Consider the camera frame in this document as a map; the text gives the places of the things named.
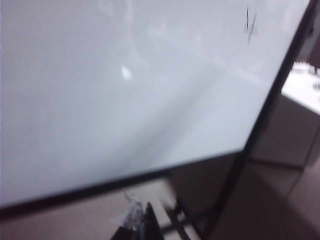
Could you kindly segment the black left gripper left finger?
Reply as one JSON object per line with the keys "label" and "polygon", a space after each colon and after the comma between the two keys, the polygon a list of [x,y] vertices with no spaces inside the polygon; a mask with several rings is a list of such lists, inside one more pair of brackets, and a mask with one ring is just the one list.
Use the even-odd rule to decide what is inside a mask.
{"label": "black left gripper left finger", "polygon": [[130,229],[120,226],[112,235],[110,240],[139,240],[140,230],[140,226]]}

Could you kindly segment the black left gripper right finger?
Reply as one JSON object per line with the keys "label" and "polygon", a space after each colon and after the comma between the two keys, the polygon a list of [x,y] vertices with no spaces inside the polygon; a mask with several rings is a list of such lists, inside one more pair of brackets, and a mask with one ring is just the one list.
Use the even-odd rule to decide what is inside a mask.
{"label": "black left gripper right finger", "polygon": [[150,202],[146,204],[142,220],[138,227],[139,240],[162,240],[163,234]]}

